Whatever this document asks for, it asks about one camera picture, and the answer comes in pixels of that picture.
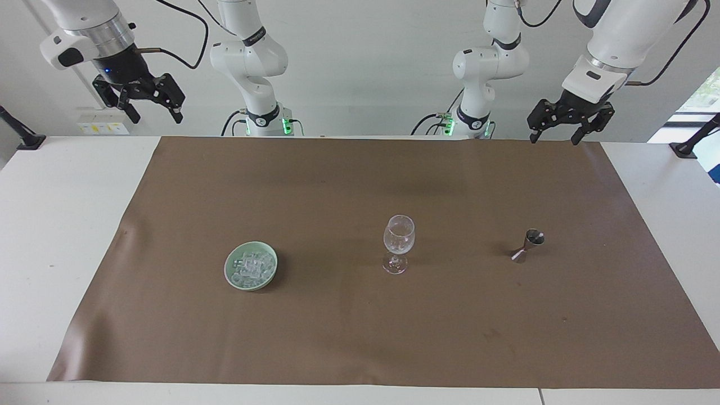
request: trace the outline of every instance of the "jigger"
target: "jigger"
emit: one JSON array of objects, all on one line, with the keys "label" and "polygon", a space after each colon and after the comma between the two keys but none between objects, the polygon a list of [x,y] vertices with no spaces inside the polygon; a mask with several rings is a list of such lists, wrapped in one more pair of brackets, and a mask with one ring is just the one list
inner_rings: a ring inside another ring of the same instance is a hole
[{"label": "jigger", "polygon": [[513,252],[510,258],[515,263],[524,263],[528,256],[528,250],[538,247],[545,243],[545,234],[538,231],[537,229],[530,229],[525,233],[525,243],[523,247]]}]

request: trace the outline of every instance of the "black metal pole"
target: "black metal pole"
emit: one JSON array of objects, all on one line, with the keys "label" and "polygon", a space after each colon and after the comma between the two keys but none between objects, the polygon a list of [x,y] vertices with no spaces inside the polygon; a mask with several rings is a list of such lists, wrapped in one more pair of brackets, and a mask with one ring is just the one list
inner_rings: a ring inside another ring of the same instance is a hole
[{"label": "black metal pole", "polygon": [[710,133],[718,127],[720,127],[720,112],[715,114],[715,117],[713,117],[712,120],[709,120],[708,123],[703,125],[703,127],[700,128],[700,130],[693,135],[692,138],[683,143],[671,143],[670,147],[679,158],[697,159],[698,157],[693,153],[693,149],[700,141],[707,138]]},{"label": "black metal pole", "polygon": [[17,135],[22,139],[22,143],[17,147],[18,151],[36,151],[45,140],[45,135],[38,135],[29,130],[23,123],[10,115],[3,106],[0,105],[0,117],[10,125]]}]

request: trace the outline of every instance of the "blue object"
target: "blue object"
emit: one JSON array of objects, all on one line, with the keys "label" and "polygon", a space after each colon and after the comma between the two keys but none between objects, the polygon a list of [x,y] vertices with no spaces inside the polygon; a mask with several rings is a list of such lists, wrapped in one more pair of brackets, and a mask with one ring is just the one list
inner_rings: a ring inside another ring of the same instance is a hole
[{"label": "blue object", "polygon": [[712,169],[709,174],[715,180],[715,183],[720,184],[720,164],[715,166],[715,169]]}]

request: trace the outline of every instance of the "white table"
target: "white table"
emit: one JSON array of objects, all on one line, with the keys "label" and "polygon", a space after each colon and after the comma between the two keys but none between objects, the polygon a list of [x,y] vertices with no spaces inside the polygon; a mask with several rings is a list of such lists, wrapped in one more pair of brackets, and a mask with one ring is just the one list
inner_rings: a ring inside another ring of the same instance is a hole
[{"label": "white table", "polygon": [[[542,404],[536,389],[43,383],[159,139],[50,138],[0,171],[0,404]],[[720,347],[720,189],[667,146],[603,147]],[[546,405],[720,404],[720,390],[541,393]]]}]

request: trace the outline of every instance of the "brown mat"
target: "brown mat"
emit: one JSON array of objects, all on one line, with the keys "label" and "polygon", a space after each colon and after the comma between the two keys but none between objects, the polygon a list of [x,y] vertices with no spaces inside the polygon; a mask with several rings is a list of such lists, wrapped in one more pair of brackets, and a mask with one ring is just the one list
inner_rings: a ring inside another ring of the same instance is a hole
[{"label": "brown mat", "polygon": [[720,355],[599,144],[163,138],[48,380],[720,388]]}]

